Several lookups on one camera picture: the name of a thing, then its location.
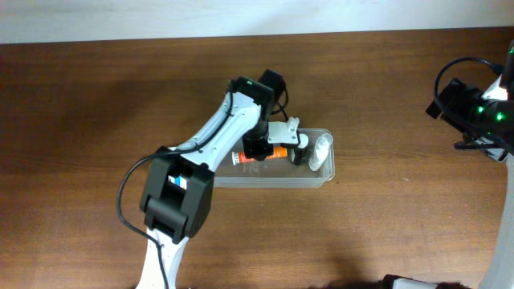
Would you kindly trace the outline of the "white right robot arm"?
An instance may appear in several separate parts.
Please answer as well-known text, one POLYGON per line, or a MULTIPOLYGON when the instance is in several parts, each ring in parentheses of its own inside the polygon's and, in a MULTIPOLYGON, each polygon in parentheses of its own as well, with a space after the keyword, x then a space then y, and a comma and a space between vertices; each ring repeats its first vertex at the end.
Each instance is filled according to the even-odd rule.
POLYGON ((513 44, 503 72, 481 97, 475 114, 481 130, 479 144, 490 157, 505 165, 506 185, 499 228, 481 289, 513 289, 513 44))

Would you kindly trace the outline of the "orange tablet tube white cap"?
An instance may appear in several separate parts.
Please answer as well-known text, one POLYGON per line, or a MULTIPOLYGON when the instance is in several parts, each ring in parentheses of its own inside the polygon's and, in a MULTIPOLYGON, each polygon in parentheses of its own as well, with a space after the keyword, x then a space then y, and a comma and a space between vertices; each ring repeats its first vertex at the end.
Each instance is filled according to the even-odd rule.
MULTIPOLYGON (((286 148, 275 146, 273 148, 272 154, 269 156, 265 156, 264 160, 267 161, 272 159, 284 158, 287 156, 288 150, 286 148)), ((247 157, 244 152, 232 152, 231 158, 233 165, 241 165, 257 161, 257 159, 255 159, 254 157, 247 157)))

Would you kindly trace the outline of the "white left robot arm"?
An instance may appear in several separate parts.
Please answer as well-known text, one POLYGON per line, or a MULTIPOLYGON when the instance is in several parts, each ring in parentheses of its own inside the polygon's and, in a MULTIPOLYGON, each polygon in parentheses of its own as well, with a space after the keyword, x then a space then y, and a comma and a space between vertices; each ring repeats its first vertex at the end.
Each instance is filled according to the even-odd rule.
POLYGON ((283 76, 270 70, 258 80, 233 79, 218 111, 194 136, 136 163, 149 164, 140 200, 148 246, 139 288, 176 286, 186 243, 210 212, 217 168, 238 141, 250 159, 263 161, 273 153, 269 118, 285 91, 283 76))

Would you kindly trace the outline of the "white spray bottle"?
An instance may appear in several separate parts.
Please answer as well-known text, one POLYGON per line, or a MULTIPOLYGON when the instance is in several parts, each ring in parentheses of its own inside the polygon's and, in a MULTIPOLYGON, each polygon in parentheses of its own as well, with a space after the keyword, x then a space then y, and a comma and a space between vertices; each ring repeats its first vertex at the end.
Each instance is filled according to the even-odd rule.
POLYGON ((319 136, 313 146, 312 154, 308 159, 308 166, 313 172, 318 171, 328 157, 330 146, 333 143, 333 136, 324 133, 319 136))

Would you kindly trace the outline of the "dark bottle white cap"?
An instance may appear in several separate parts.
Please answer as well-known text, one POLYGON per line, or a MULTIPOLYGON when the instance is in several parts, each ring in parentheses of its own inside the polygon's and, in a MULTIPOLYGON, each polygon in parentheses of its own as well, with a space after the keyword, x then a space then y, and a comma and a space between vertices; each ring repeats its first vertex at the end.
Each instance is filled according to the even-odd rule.
POLYGON ((301 133, 299 135, 299 145, 290 149, 290 155, 293 165, 302 165, 307 159, 308 155, 308 136, 301 133))

